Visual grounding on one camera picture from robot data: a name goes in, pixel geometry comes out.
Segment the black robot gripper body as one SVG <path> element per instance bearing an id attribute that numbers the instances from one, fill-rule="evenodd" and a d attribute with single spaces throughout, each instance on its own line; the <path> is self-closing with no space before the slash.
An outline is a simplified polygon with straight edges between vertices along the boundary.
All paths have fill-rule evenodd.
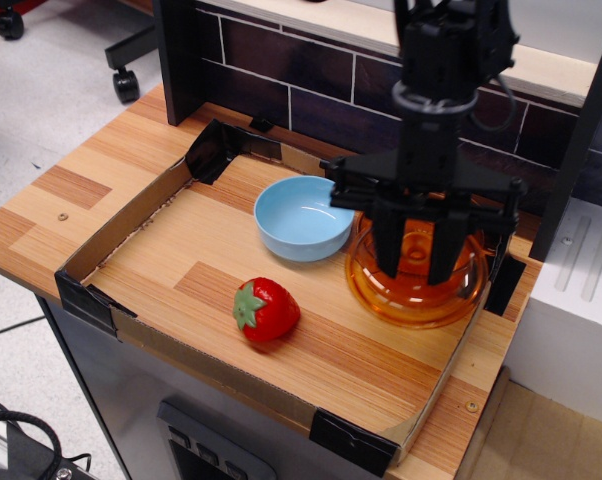
<path id="1" fill-rule="evenodd" d="M 362 211 L 374 222 L 384 209 L 401 220 L 458 217 L 464 235 L 513 234 L 525 182 L 477 165 L 458 150 L 461 125 L 473 119 L 478 94 L 434 99 L 396 84 L 392 98 L 402 117 L 396 149 L 322 162 L 335 182 L 332 205 Z"/>

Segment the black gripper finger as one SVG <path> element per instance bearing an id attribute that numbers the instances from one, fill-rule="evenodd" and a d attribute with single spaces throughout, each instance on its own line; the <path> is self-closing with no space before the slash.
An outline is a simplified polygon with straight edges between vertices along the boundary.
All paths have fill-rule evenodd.
<path id="1" fill-rule="evenodd" d="M 398 273 L 407 221 L 407 197 L 377 196 L 372 208 L 372 234 L 376 262 L 390 278 Z"/>
<path id="2" fill-rule="evenodd" d="M 477 230 L 474 207 L 470 197 L 445 197 L 433 206 L 430 285 L 448 281 L 455 270 L 467 237 Z"/>

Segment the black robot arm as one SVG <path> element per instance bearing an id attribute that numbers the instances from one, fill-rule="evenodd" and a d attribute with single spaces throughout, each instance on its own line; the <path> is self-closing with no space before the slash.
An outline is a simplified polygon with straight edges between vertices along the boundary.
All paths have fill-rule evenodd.
<path id="1" fill-rule="evenodd" d="M 509 238 L 525 182 L 462 158 L 461 124 L 474 117 L 479 87 L 512 67 L 519 38 L 505 1 L 397 1 L 402 73 L 392 98 L 402 119 L 390 152 L 325 163 L 335 207 L 372 223 L 379 269 L 396 277 L 409 220 L 434 226 L 428 282 L 449 279 L 478 230 Z"/>

